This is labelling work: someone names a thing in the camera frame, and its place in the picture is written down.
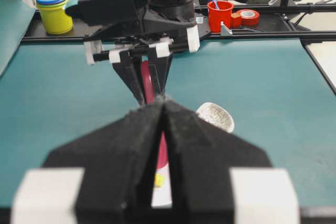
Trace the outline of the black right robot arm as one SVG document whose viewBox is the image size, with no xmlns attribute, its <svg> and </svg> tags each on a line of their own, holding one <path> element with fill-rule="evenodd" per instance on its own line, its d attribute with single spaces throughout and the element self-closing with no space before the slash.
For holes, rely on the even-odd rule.
<svg viewBox="0 0 336 224">
<path fill-rule="evenodd" d="M 96 223 L 299 223 L 285 169 L 262 149 L 163 98 L 173 50 L 196 52 L 193 0 L 75 0 L 99 29 L 87 63 L 109 60 L 141 108 L 65 149 L 85 174 L 75 204 Z"/>
</svg>

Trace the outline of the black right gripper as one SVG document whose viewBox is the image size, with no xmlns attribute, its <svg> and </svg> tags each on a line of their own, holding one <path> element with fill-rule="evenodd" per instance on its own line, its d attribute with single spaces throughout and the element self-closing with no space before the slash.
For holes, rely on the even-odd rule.
<svg viewBox="0 0 336 224">
<path fill-rule="evenodd" d="M 172 46 L 189 52 L 200 47 L 194 0 L 71 0 L 65 12 L 88 26 L 99 26 L 84 39 L 86 61 L 95 64 L 105 39 L 121 39 L 109 51 L 109 61 L 139 105 L 145 104 L 140 59 L 130 49 L 146 44 L 154 95 L 162 95 L 172 63 Z"/>
</svg>

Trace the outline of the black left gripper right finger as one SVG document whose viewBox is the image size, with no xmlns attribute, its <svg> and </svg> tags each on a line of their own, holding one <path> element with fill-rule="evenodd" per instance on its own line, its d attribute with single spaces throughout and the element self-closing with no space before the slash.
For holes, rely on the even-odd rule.
<svg viewBox="0 0 336 224">
<path fill-rule="evenodd" d="M 299 223 L 298 198 L 266 152 L 173 102 L 163 105 L 176 223 Z"/>
</svg>

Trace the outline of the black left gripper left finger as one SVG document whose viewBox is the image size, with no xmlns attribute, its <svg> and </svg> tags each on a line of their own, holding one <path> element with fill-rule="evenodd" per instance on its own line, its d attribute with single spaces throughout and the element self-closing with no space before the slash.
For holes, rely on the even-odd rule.
<svg viewBox="0 0 336 224">
<path fill-rule="evenodd" d="M 29 169 L 11 209 L 11 223 L 121 223 L 130 205 L 150 206 L 163 103 L 49 152 Z"/>
</svg>

